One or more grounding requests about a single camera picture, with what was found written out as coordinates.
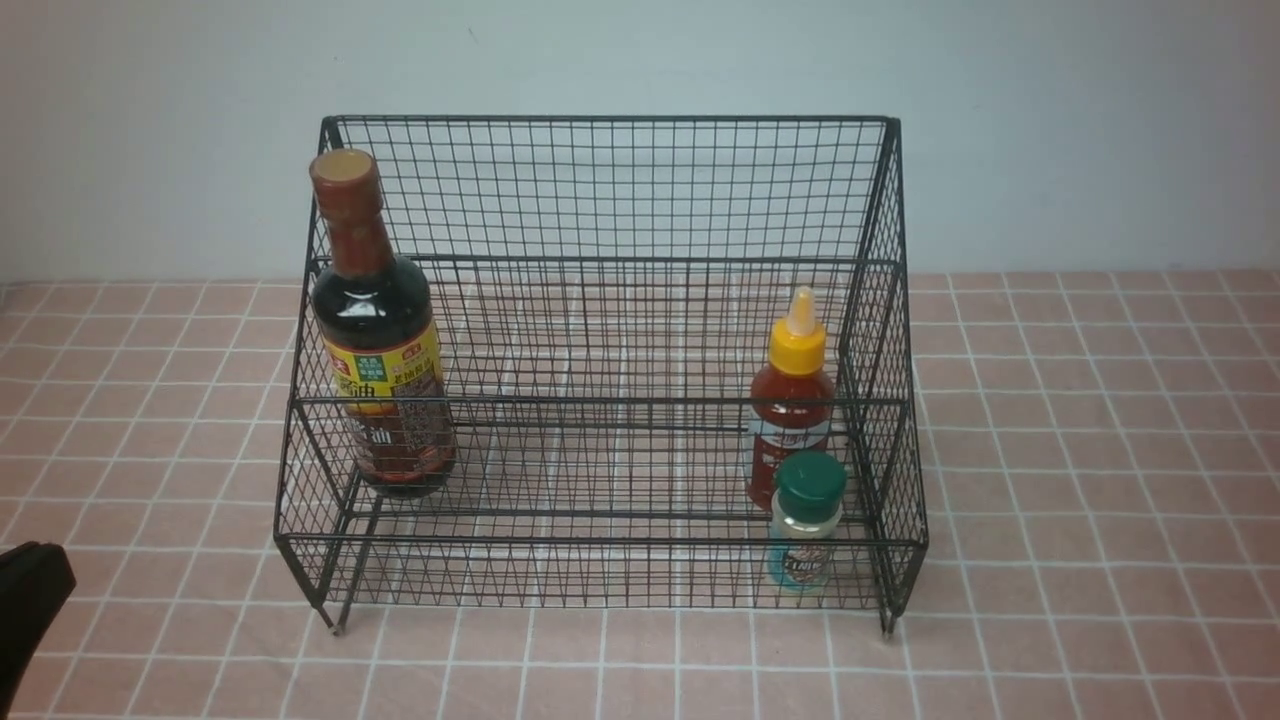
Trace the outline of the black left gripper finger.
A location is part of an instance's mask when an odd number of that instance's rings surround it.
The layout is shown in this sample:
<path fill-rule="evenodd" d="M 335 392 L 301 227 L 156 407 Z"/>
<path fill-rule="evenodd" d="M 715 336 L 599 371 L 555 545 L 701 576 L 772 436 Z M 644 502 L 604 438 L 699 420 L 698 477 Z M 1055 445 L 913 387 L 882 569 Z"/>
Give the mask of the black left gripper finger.
<path fill-rule="evenodd" d="M 1 710 L 9 711 L 45 634 L 76 589 L 60 544 L 26 542 L 1 556 Z"/>

